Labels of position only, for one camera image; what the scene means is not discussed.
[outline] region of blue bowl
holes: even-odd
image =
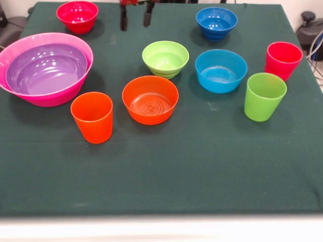
[[[236,89],[247,74],[247,63],[238,54],[224,49],[202,53],[195,62],[200,85],[214,93]]]
[[[237,25],[238,17],[228,9],[207,8],[196,15],[203,35],[211,41],[220,41]]]

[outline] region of green cloth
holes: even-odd
[[[22,37],[70,33],[56,18],[59,5],[38,3]],[[74,123],[71,102],[41,108],[1,91],[1,216],[323,211],[323,98],[306,59],[269,121],[255,123],[243,113],[247,79],[263,71],[266,47],[298,44],[280,5],[156,4],[148,28],[145,6],[129,6],[127,32],[119,29],[118,4],[97,5],[93,30],[80,36],[94,52],[81,93],[112,98],[113,135],[91,145]],[[204,39],[195,22],[210,6],[239,19],[219,43]],[[172,117],[151,127],[130,118],[121,93],[150,74],[141,53],[158,40],[183,44],[190,61],[172,79],[180,93]],[[212,94],[198,84],[195,60],[216,48],[248,63],[232,93]]]

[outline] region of red bowl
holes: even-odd
[[[93,28],[98,13],[99,8],[94,3],[75,1],[61,5],[56,16],[73,33],[85,34]]]

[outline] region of lime green bowl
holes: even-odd
[[[179,43],[158,41],[143,50],[142,59],[153,74],[171,79],[186,65],[189,53]]]

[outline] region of purple bowl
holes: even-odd
[[[17,56],[8,66],[7,85],[21,94],[53,93],[76,83],[87,70],[82,51],[68,44],[45,44]]]

